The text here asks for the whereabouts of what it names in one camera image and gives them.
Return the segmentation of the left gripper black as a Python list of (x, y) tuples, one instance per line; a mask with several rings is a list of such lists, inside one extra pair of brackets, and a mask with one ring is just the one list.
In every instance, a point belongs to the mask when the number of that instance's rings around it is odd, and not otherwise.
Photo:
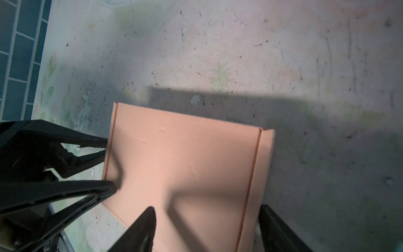
[[(102, 163), (107, 143), (45, 120), (1, 123), (1, 218), (14, 229), (16, 251), (38, 251), (116, 193), (111, 181), (57, 182), (50, 172), (66, 179)], [(64, 144), (100, 151), (75, 156)]]

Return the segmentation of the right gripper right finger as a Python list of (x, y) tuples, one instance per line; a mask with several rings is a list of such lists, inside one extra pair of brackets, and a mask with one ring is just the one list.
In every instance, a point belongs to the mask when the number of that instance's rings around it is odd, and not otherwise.
[(270, 206), (261, 205), (258, 221), (265, 252), (313, 252)]

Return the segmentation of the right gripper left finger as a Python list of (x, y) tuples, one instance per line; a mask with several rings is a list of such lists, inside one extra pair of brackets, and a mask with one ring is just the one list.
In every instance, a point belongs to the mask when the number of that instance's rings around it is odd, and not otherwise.
[(109, 252), (151, 252), (155, 231), (155, 209), (149, 206), (113, 244)]

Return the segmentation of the pink cardboard box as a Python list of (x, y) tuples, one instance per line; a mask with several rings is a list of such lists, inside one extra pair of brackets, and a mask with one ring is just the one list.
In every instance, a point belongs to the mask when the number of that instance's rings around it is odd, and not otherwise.
[(103, 203), (124, 226), (155, 209), (155, 252), (249, 252), (274, 130), (138, 107), (113, 106)]

